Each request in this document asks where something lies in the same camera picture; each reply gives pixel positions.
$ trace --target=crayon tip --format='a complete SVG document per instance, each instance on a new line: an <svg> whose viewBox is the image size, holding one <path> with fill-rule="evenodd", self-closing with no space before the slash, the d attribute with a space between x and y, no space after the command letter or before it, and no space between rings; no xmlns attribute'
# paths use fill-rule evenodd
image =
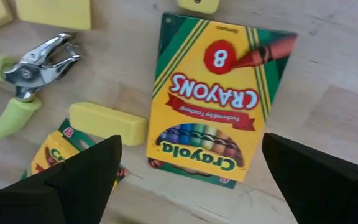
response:
<svg viewBox="0 0 358 224"><path fill-rule="evenodd" d="M252 53L248 53L239 60L236 60L232 64L232 69L234 68L244 68L244 67L251 67L254 65L254 58L252 57Z"/></svg>

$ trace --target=yellow crayon box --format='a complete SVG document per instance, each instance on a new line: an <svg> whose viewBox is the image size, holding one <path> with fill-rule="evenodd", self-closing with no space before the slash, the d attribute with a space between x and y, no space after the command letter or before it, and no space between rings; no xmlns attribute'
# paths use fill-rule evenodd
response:
<svg viewBox="0 0 358 224"><path fill-rule="evenodd" d="M295 40L290 32L165 13L147 157L242 182Z"/></svg>
<svg viewBox="0 0 358 224"><path fill-rule="evenodd" d="M22 179L42 172L59 162L64 162L95 144L88 135L73 129L69 120L66 119L58 131L48 135ZM127 174L128 170L120 166L114 188Z"/></svg>

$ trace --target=wooden table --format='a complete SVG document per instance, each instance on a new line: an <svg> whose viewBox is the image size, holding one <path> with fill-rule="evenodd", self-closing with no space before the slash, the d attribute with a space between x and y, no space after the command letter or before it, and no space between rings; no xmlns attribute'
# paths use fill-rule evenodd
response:
<svg viewBox="0 0 358 224"><path fill-rule="evenodd" d="M94 30L79 36L85 58L38 94L44 107L21 132L0 142L0 188L20 178L72 103L149 117L160 18L182 10L174 0L94 1L92 10ZM358 164L358 1L222 0L203 17L299 33L267 130ZM0 55L20 57L61 31L15 21L0 28ZM13 95L0 83L0 113ZM122 163L132 175L112 193L104 221L119 213L142 223L296 223L260 150L234 190L148 168L144 147L125 147Z"/></svg>

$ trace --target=black object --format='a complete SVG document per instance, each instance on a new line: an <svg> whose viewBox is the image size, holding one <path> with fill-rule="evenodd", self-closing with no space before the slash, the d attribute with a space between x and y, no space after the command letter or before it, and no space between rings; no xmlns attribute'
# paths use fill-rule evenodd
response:
<svg viewBox="0 0 358 224"><path fill-rule="evenodd" d="M121 154L121 137L112 136L0 190L0 223L99 224Z"/></svg>
<svg viewBox="0 0 358 224"><path fill-rule="evenodd" d="M262 151L299 224L358 224L358 165L272 133Z"/></svg>

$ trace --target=brown crayon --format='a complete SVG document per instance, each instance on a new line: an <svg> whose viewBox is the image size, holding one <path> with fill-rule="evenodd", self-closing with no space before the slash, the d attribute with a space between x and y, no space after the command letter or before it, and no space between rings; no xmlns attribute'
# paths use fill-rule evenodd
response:
<svg viewBox="0 0 358 224"><path fill-rule="evenodd" d="M228 139L228 135L224 134L221 131L218 131L218 133L216 134L214 146L212 147L211 151L215 152L216 154L223 155L224 150L226 148L226 141Z"/></svg>
<svg viewBox="0 0 358 224"><path fill-rule="evenodd" d="M235 162L237 163L237 166L243 167L244 166L244 158L242 157L242 154L240 151L237 151L234 155Z"/></svg>
<svg viewBox="0 0 358 224"><path fill-rule="evenodd" d="M296 41L292 35L270 45L258 47L233 63L232 68L256 67L272 60L278 60L291 54Z"/></svg>
<svg viewBox="0 0 358 224"><path fill-rule="evenodd" d="M226 148L224 150L223 155L229 158L234 158L236 152L239 150L237 144L233 141L233 139L229 138L226 143Z"/></svg>

